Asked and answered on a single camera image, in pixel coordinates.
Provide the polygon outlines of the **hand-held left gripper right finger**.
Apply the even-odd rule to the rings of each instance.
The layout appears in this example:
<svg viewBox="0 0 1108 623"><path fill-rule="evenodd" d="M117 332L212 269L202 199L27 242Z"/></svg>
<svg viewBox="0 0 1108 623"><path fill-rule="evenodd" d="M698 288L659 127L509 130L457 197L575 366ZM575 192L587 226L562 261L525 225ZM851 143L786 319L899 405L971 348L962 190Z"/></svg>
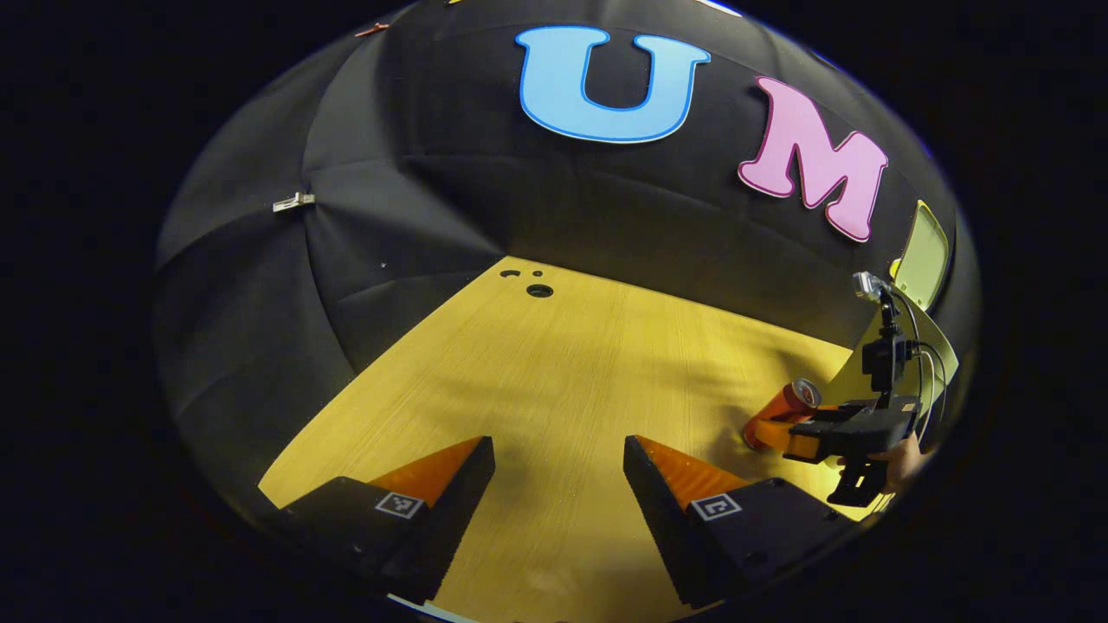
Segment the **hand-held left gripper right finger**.
<svg viewBox="0 0 1108 623"><path fill-rule="evenodd" d="M743 480L645 435L627 435L622 472L689 607L767 588L854 532L851 517L784 478Z"/></svg>

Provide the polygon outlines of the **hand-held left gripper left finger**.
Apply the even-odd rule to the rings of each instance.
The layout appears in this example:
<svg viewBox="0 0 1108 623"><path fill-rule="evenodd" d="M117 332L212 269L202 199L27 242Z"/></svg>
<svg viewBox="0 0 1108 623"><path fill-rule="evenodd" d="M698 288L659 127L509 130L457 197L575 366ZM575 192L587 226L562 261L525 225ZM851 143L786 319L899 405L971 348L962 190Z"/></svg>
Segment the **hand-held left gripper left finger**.
<svg viewBox="0 0 1108 623"><path fill-rule="evenodd" d="M377 593L421 604L437 596L495 466L493 439L478 435L372 481L330 478L264 524Z"/></svg>

